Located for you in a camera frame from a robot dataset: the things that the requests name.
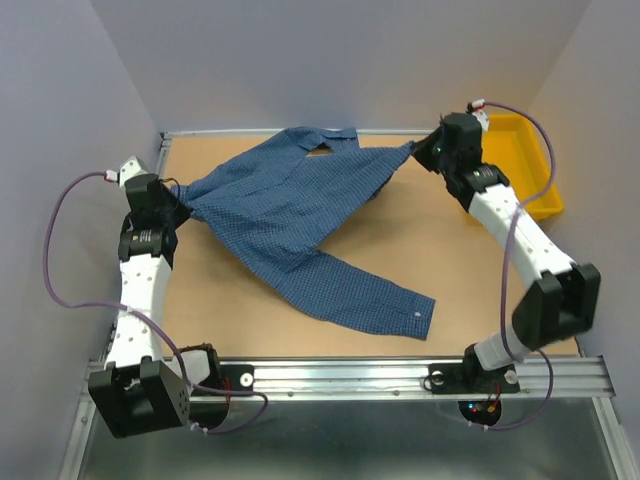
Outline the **blue checked long sleeve shirt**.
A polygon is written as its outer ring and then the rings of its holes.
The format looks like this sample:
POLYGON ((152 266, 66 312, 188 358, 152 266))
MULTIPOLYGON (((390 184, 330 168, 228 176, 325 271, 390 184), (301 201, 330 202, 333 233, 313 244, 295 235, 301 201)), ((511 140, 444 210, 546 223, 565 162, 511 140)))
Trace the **blue checked long sleeve shirt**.
POLYGON ((413 147, 362 147, 353 128, 287 128, 181 185, 181 198, 299 311, 367 334, 423 340, 434 299, 319 248, 379 194, 413 147))

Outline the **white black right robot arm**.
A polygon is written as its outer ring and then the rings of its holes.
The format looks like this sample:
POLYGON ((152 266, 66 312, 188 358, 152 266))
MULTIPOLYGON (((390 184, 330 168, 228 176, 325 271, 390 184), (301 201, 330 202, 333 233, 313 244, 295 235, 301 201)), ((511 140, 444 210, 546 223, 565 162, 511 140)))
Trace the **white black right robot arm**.
POLYGON ((557 247, 526 212, 499 167, 482 159, 488 117, 480 108, 451 113, 421 140, 413 156, 441 175, 447 191, 503 248, 526 292, 513 313, 500 314, 500 330, 469 346, 460 363, 431 377, 436 392, 480 391, 503 381, 509 367, 530 352, 589 331, 601 275, 557 247))

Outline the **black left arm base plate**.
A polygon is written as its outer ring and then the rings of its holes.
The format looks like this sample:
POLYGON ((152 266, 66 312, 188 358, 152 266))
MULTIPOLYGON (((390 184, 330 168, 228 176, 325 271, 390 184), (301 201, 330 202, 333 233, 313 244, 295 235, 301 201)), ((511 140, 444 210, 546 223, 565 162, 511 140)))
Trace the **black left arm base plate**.
POLYGON ((255 368, 251 364, 223 363, 214 367, 209 376, 199 382, 194 390, 197 394, 228 398, 235 396, 236 392, 252 392, 254 378, 255 368))

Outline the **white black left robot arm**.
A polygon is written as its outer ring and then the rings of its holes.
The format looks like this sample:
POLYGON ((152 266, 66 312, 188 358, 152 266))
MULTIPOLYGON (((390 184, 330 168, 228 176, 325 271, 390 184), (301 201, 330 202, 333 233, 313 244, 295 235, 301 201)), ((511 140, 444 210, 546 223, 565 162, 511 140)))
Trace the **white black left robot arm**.
POLYGON ((124 168, 118 183, 130 208, 117 250, 120 303, 105 366, 90 374, 88 390, 112 435, 126 438, 186 425, 190 393, 215 392, 223 371, 209 344, 178 350, 171 359, 162 353, 176 230, 189 209, 155 174, 124 168))

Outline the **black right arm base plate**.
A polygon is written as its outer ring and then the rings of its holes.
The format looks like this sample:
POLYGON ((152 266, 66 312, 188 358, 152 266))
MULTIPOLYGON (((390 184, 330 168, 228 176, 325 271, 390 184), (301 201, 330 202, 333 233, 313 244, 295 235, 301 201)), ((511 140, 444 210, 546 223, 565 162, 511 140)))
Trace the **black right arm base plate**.
POLYGON ((518 375, 513 364, 485 371, 462 363, 447 362, 428 366, 423 387, 435 395, 473 395, 520 392, 518 375))

